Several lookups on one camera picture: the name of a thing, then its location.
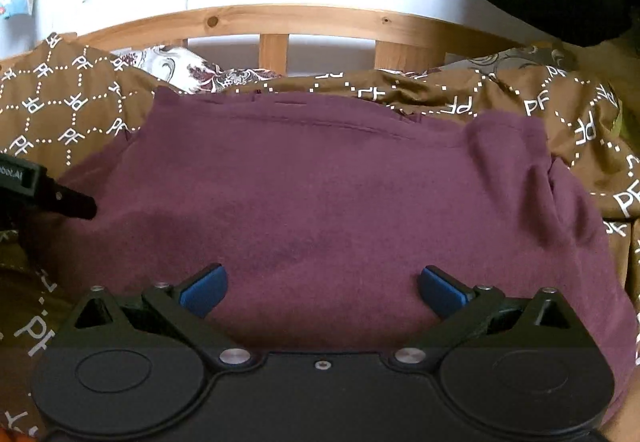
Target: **wooden bed frame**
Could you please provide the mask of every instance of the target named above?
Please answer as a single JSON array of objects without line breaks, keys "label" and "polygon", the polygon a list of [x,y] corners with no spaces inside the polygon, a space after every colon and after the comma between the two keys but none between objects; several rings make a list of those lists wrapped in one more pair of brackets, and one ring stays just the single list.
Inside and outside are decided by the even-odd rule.
[{"label": "wooden bed frame", "polygon": [[[186,46],[188,38],[260,35],[259,67],[287,73],[290,34],[376,41],[374,68],[423,71],[445,54],[480,57],[521,43],[455,23],[399,12],[315,5],[236,5],[153,16],[89,34],[63,37],[106,51],[152,45]],[[0,60],[0,70],[25,56]]]}]

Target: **purple cloth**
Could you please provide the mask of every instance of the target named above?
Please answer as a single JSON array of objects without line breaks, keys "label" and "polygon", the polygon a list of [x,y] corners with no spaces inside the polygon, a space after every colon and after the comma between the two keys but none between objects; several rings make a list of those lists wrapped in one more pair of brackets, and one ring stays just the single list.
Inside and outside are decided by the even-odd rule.
[{"label": "purple cloth", "polygon": [[229,292],[210,318],[240,343],[393,348],[437,322],[416,287],[433,264],[513,297],[558,287],[616,399],[634,367],[636,318],[602,219],[536,118],[460,126],[338,96],[159,88],[140,132],[61,182],[94,196],[97,217],[39,215],[26,248],[73,297],[220,262]]}]

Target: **blue gripper pad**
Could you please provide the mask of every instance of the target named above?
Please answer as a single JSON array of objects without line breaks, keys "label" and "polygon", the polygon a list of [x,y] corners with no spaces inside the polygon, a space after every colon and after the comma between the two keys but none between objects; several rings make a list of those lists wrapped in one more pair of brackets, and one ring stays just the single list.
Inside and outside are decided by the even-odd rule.
[{"label": "blue gripper pad", "polygon": [[180,293],[180,306],[204,319],[225,297],[226,270],[219,265]]},{"label": "blue gripper pad", "polygon": [[418,277],[420,297],[441,319],[446,319],[469,303],[475,293],[433,265]]}]

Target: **wooden slat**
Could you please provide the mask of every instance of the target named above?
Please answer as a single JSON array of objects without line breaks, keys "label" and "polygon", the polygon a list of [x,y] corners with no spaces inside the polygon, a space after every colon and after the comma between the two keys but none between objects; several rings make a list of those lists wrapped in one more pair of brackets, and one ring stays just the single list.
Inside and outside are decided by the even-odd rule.
[{"label": "wooden slat", "polygon": [[164,41],[162,44],[166,45],[166,46],[170,46],[170,47],[187,48],[188,45],[189,45],[189,40],[188,39],[174,39],[174,40]]},{"label": "wooden slat", "polygon": [[261,34],[258,66],[287,75],[287,51],[289,34]]},{"label": "wooden slat", "polygon": [[311,34],[355,37],[411,46],[446,44],[446,51],[484,56],[519,44],[436,19],[382,10],[314,5],[238,5],[153,16],[79,37],[103,50],[148,43],[239,34]]},{"label": "wooden slat", "polygon": [[442,49],[376,41],[375,68],[424,72],[430,68],[442,66],[445,55],[446,52]]},{"label": "wooden slat", "polygon": [[0,60],[0,74],[2,74],[5,70],[11,68],[12,66],[15,65],[16,61],[18,61],[20,58],[26,56],[27,53],[25,54],[18,54],[17,56],[11,56],[11,57],[7,57],[5,59]]}]

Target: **bed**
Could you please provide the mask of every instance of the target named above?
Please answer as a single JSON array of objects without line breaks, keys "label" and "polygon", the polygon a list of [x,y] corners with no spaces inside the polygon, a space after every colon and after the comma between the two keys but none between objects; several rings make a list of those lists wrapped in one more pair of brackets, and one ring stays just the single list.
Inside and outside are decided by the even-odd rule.
[{"label": "bed", "polygon": [[[186,10],[91,32],[75,38],[102,50],[184,46],[189,38],[260,35],[259,67],[286,74],[289,35],[308,34],[376,42],[374,68],[427,70],[444,64],[447,53],[488,56],[514,46],[512,40],[455,23],[382,10],[313,5],[237,5]],[[24,54],[0,60],[0,70]]]}]

